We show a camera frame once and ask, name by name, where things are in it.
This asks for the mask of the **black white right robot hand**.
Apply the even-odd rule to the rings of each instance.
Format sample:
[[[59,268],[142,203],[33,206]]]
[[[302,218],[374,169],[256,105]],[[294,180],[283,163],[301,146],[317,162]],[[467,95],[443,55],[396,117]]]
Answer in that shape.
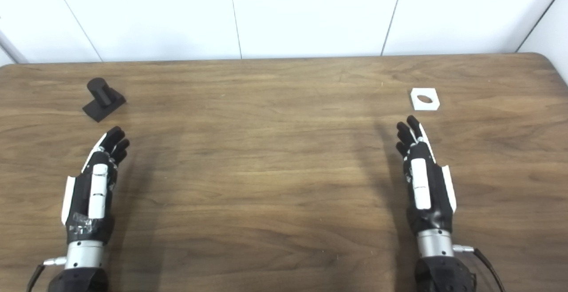
[[[403,174],[409,193],[406,219],[414,234],[422,231],[453,231],[457,208],[448,166],[440,166],[424,127],[413,115],[398,122],[396,144],[403,158]]]

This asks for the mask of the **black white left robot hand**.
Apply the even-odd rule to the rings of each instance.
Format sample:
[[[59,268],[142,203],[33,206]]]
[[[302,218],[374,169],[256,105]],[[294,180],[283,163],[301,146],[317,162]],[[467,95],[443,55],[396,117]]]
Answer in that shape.
[[[61,222],[68,244],[94,240],[106,245],[110,241],[115,226],[112,191],[129,145],[125,132],[114,126],[91,149],[79,175],[67,178]]]

